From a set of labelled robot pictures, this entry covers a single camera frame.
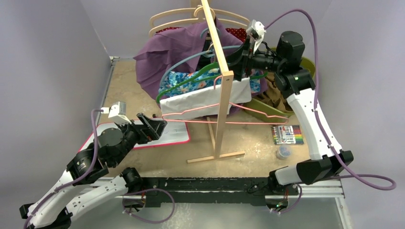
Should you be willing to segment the white garment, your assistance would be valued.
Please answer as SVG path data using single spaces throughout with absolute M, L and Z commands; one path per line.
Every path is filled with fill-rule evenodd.
M 166 119 L 191 120 L 203 116 L 218 115 L 221 86 L 210 86 L 189 93 L 176 95 L 160 101 L 162 116 Z M 251 86 L 247 78 L 233 81 L 230 102 L 244 104 L 250 102 Z

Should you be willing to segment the grey-blue plastic hanger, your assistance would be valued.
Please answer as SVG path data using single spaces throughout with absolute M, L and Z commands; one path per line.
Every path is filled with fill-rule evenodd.
M 220 36 L 220 31 L 219 31 L 219 29 L 218 29 L 218 28 L 216 28 L 216 29 L 217 29 L 218 36 Z M 205 29 L 201 32 L 200 38 L 202 39 L 204 35 L 206 35 L 207 37 L 209 37 L 210 32 L 209 32 L 209 28 L 208 28 L 208 27 L 205 28 Z M 225 50 L 225 49 L 236 49 L 236 48 L 239 48 L 239 46 L 238 46 L 238 45 L 223 46 L 222 49 L 223 49 L 223 50 Z M 193 58 L 199 57 L 199 56 L 201 56 L 201 55 L 213 54 L 213 52 L 214 52 L 214 48 L 208 48 L 206 51 L 193 54 L 193 55 L 191 55 L 191 56 L 189 56 L 189 57 L 187 57 L 187 58 L 185 58 L 185 59 L 183 59 L 183 60 L 181 60 L 181 61 L 175 63 L 175 64 L 172 65 L 170 68 L 168 68 L 168 69 L 166 70 L 166 72 L 163 74 L 163 76 L 162 76 L 162 78 L 161 78 L 161 80 L 160 80 L 160 87 L 162 87 L 162 86 L 164 85 L 165 80 L 168 78 L 169 72 L 171 72 L 172 70 L 175 70 L 175 68 L 177 68 L 179 65 L 181 65 L 181 64 L 183 64 L 183 63 L 187 63 L 187 61 L 192 60 Z

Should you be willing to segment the red polka dot garment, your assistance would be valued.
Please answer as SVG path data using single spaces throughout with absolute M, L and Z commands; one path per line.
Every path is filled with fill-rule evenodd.
M 230 33 L 231 35 L 233 35 L 234 37 L 236 37 L 237 39 L 239 39 L 242 42 L 245 42 L 246 37 L 247 37 L 247 33 L 246 30 L 244 28 L 226 28 L 226 31 L 228 33 Z

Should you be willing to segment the front wooden hanger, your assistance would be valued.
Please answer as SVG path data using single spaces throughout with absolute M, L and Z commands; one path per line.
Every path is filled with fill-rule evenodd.
M 191 18 L 191 19 L 182 19 L 182 20 L 177 20 L 177 21 L 171 21 L 164 23 L 159 26 L 153 26 L 150 31 L 149 31 L 149 37 L 152 37 L 157 31 L 163 30 L 167 27 L 176 27 L 178 25 L 186 25 L 186 24 L 194 24 L 194 23 L 199 23 L 199 22 L 204 22 L 205 19 L 198 19 L 198 18 Z M 237 28 L 244 28 L 246 29 L 250 23 L 249 20 L 246 22 L 237 22 L 229 19 L 218 19 L 222 24 L 226 25 L 233 25 L 236 26 Z

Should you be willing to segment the marker pen box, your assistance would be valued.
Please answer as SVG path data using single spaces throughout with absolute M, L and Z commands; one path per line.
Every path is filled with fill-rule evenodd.
M 299 125 L 278 125 L 272 127 L 275 145 L 303 145 L 303 135 Z

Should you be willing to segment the green plastic basket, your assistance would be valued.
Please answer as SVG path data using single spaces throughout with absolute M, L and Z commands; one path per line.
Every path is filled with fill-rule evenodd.
M 264 73 L 263 75 L 259 73 L 255 75 L 259 78 L 262 88 L 258 93 L 254 93 L 254 98 L 246 106 L 269 116 L 292 116 L 293 111 L 281 112 L 259 101 L 256 96 L 267 90 L 267 83 L 264 78 L 268 73 L 274 74 L 276 87 L 286 100 L 288 96 L 298 95 L 302 90 L 314 89 L 315 65 L 302 57 L 303 51 L 303 48 L 269 48 L 266 52 L 257 51 L 249 61 L 249 66 L 253 70 L 261 70 Z

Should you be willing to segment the purple garment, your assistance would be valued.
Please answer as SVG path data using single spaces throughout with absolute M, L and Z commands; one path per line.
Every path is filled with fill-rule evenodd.
M 221 45 L 238 47 L 243 42 L 226 31 L 226 28 L 215 20 L 219 30 Z M 208 29 L 207 22 L 192 24 L 174 30 L 166 30 L 153 35 L 133 58 L 137 83 L 152 98 L 156 99 L 159 92 L 160 80 L 163 74 L 179 61 L 206 51 L 210 41 L 206 40 L 206 33 L 201 37 L 203 31 Z M 208 65 L 212 60 L 200 56 L 182 63 L 172 71 L 181 73 L 192 73 Z

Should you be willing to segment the wooden clothes rack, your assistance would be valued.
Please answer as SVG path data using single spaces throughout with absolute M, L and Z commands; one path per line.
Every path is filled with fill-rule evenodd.
M 211 36 L 213 47 L 215 50 L 216 59 L 219 64 L 220 71 L 222 73 L 222 75 L 220 77 L 222 84 L 221 84 L 221 94 L 219 97 L 219 104 L 218 104 L 219 108 L 218 108 L 215 132 L 213 131 L 213 126 L 212 126 L 213 122 L 210 122 L 210 121 L 208 122 L 208 127 L 209 127 L 211 140 L 212 140 L 212 144 L 213 144 L 213 155 L 207 156 L 207 157 L 189 159 L 189 160 L 187 160 L 188 164 L 197 163 L 197 162 L 205 162 L 205 161 L 216 160 L 216 159 L 228 159 L 231 157 L 238 157 L 238 156 L 245 155 L 245 151 L 224 153 L 224 154 L 221 153 L 223 136 L 224 136 L 225 126 L 226 126 L 226 119 L 227 119 L 227 109 L 228 109 L 228 105 L 230 102 L 230 95 L 231 95 L 231 91 L 232 91 L 234 73 L 228 69 L 228 65 L 227 65 L 227 62 L 225 59 L 225 54 L 223 52 L 220 38 L 219 38 L 217 30 L 216 30 L 216 25 L 214 22 L 215 17 L 212 16 L 212 14 L 211 14 L 209 1 L 202 0 L 201 6 L 202 6 L 203 12 L 205 14 L 205 19 L 206 19 L 206 22 L 207 22 L 207 25 L 208 25 L 208 28 L 210 31 L 210 36 Z

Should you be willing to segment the tan pleated skirt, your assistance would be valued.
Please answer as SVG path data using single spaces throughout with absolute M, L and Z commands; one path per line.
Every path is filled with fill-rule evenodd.
M 281 91 L 276 87 L 274 74 L 268 73 L 264 79 L 267 83 L 267 90 L 257 95 L 256 99 L 281 112 L 292 112 L 292 108 L 288 105 Z

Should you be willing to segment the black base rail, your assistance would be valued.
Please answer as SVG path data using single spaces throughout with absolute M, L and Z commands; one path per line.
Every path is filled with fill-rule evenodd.
M 266 177 L 144 177 L 129 188 L 142 195 L 148 208 L 162 203 L 250 204 L 276 206 L 299 194 L 293 185 L 273 187 Z

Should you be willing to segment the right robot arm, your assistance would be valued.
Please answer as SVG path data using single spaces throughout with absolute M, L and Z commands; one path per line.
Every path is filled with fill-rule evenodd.
M 275 51 L 254 51 L 253 41 L 246 41 L 226 57 L 228 68 L 236 80 L 247 77 L 251 69 L 273 72 L 276 87 L 298 118 L 309 147 L 310 159 L 271 171 L 268 188 L 280 194 L 287 185 L 313 184 L 334 177 L 353 160 L 350 150 L 343 150 L 334 140 L 333 133 L 315 98 L 316 85 L 309 70 L 301 67 L 305 44 L 302 36 L 294 31 L 280 35 Z

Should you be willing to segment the small clear plastic cup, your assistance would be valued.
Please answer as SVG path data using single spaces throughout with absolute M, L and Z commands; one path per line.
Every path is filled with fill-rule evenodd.
M 292 149 L 289 145 L 280 145 L 276 150 L 276 158 L 280 160 L 288 159 L 292 155 Z

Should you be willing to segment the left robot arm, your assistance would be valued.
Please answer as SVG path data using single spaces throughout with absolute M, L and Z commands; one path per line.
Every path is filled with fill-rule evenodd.
M 108 200 L 141 192 L 143 179 L 135 168 L 129 167 L 108 183 L 80 194 L 107 175 L 109 168 L 119 165 L 135 145 L 159 140 L 167 122 L 139 113 L 139 123 L 136 123 L 124 112 L 114 112 L 112 108 L 99 112 L 108 114 L 116 126 L 100 134 L 94 126 L 93 142 L 67 164 L 54 186 L 37 202 L 20 207 L 25 229 L 67 229 L 72 222 Z

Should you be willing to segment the wooden hanger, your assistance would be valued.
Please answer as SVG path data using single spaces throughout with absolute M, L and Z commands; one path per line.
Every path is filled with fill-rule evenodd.
M 229 19 L 237 22 L 246 22 L 249 20 L 248 18 L 241 16 L 239 14 L 229 12 L 226 10 L 220 10 L 215 8 L 210 8 L 212 16 L 215 16 L 217 19 Z M 168 10 L 161 13 L 158 13 L 152 16 L 149 20 L 149 26 L 152 28 L 153 26 L 157 26 L 154 22 L 158 19 L 173 16 L 173 15 L 180 15 L 180 14 L 189 14 L 191 18 L 198 18 L 198 19 L 205 19 L 205 14 L 203 12 L 202 6 L 197 6 L 195 8 L 180 8 L 174 10 Z
M 205 19 L 198 19 L 198 18 L 191 18 L 191 19 L 182 19 L 182 20 L 177 20 L 177 21 L 171 21 L 164 23 L 159 26 L 153 26 L 150 31 L 149 31 L 149 37 L 152 37 L 157 31 L 163 30 L 167 27 L 176 27 L 178 25 L 186 25 L 186 24 L 194 24 L 194 23 L 199 23 L 199 22 L 204 22 Z M 250 23 L 249 20 L 246 22 L 237 22 L 229 19 L 218 19 L 222 24 L 226 25 L 233 25 L 236 26 L 237 28 L 244 28 L 246 29 Z

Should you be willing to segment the rear wooden hanger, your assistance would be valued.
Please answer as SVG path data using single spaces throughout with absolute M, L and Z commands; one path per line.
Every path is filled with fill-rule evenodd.
M 220 10 L 215 8 L 210 8 L 212 16 L 215 16 L 217 19 L 229 19 L 237 22 L 246 22 L 249 20 L 248 18 L 241 16 L 239 14 L 229 12 L 226 10 Z M 205 19 L 205 14 L 203 12 L 202 6 L 197 6 L 195 8 L 180 8 L 174 10 L 168 10 L 161 13 L 158 13 L 152 16 L 149 20 L 149 26 L 152 28 L 153 26 L 157 26 L 154 22 L 158 19 L 173 16 L 173 15 L 180 15 L 180 14 L 189 14 L 191 18 L 198 18 L 198 19 Z

